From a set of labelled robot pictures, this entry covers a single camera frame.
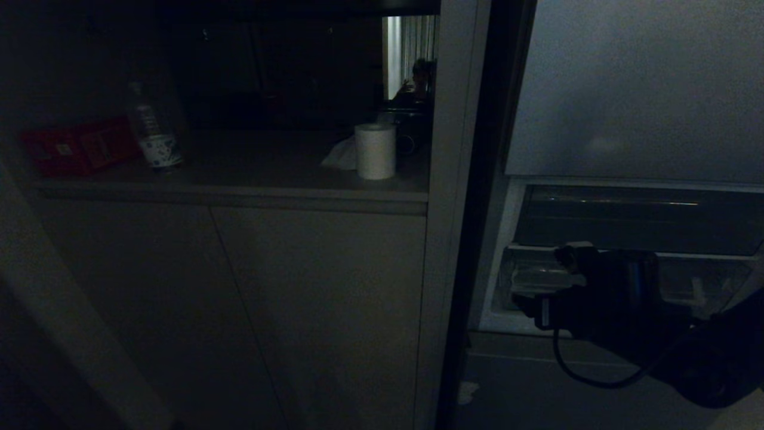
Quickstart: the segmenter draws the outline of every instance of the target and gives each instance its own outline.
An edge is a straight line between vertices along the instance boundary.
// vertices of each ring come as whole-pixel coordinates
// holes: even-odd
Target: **white paper towel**
[[[355,144],[358,176],[387,179],[395,175],[395,125],[356,125]]]

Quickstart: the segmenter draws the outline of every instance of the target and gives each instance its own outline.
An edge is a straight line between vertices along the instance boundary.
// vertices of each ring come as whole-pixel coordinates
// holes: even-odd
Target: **black cable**
[[[606,383],[602,381],[597,380],[590,380],[589,378],[585,376],[581,376],[574,372],[573,370],[568,367],[567,364],[565,364],[565,361],[562,360],[562,354],[560,353],[560,329],[556,328],[554,337],[552,338],[552,346],[555,350],[555,359],[557,360],[557,364],[560,365],[560,368],[562,368],[562,371],[565,372],[568,376],[573,378],[574,380],[577,380],[580,383],[585,383],[587,385],[595,386],[597,388],[605,388],[605,389],[619,389],[624,388],[630,385],[633,385],[634,383],[639,382],[642,378],[647,376],[650,372],[652,372],[653,369],[660,364],[660,362],[666,357],[666,355],[669,354],[677,345],[682,343],[687,336],[694,331],[694,329],[690,329],[687,333],[681,335],[678,337],[674,342],[666,347],[648,366],[645,366],[639,370],[637,370],[632,376],[627,377],[626,379],[616,381],[614,383]]]

